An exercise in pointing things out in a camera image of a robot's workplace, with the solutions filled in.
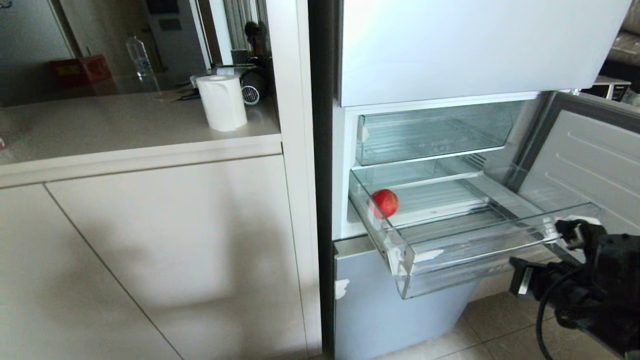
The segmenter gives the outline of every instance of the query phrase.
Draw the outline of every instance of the countertop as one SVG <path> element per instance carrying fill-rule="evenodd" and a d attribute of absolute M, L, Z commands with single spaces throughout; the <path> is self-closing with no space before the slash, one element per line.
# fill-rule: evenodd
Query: countertop
<path fill-rule="evenodd" d="M 7 175 L 49 168 L 191 151 L 228 153 L 234 147 L 281 148 L 270 98 L 246 107 L 246 125 L 221 132 L 209 128 L 200 99 L 166 103 L 157 97 L 96 96 L 0 108 L 0 136 L 6 143 L 0 150 L 0 186 L 15 184 L 2 181 Z M 54 178 L 60 176 L 44 174 L 29 182 Z"/>

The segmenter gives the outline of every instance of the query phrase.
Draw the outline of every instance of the kitchen cabinet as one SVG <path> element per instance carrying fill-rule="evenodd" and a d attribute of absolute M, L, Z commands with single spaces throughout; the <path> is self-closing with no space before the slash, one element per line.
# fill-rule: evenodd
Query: kitchen cabinet
<path fill-rule="evenodd" d="M 180 357 L 42 185 L 0 190 L 3 358 Z"/>
<path fill-rule="evenodd" d="M 282 155 L 47 188 L 183 358 L 306 356 Z"/>

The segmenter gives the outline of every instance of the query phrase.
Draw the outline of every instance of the paper towel roll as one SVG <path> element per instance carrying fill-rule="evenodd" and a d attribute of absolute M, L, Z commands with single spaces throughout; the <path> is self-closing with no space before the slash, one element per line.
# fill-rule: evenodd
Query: paper towel roll
<path fill-rule="evenodd" d="M 210 128 L 232 131 L 246 124 L 239 76 L 212 75 L 196 82 Z"/>

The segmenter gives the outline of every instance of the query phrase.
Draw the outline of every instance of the apple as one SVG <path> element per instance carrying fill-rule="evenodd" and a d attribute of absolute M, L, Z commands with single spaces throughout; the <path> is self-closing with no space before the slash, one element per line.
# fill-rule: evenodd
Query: apple
<path fill-rule="evenodd" d="M 389 189 L 380 189 L 377 192 L 374 192 L 371 195 L 371 198 L 376 202 L 376 204 L 382 210 L 382 213 L 386 217 L 390 217 L 396 212 L 396 210 L 398 210 L 398 196 Z M 382 217 L 375 206 L 371 206 L 371 208 L 374 215 L 376 215 L 376 218 Z"/>

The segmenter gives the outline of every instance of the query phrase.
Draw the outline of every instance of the freezer drawer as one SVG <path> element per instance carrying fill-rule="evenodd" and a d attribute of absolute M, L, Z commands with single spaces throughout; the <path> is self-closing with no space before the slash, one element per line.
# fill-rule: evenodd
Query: freezer drawer
<path fill-rule="evenodd" d="M 525 101 L 432 108 L 358 117 L 361 165 L 500 149 Z"/>
<path fill-rule="evenodd" d="M 486 173 L 464 156 L 399 163 L 352 170 L 349 197 L 409 299 L 507 271 L 511 256 L 547 258 L 557 219 L 598 217 L 598 206 L 544 177 L 535 192 L 510 190 L 523 176 L 533 181 L 517 167 Z M 388 218 L 371 198 L 381 188 L 399 198 Z"/>

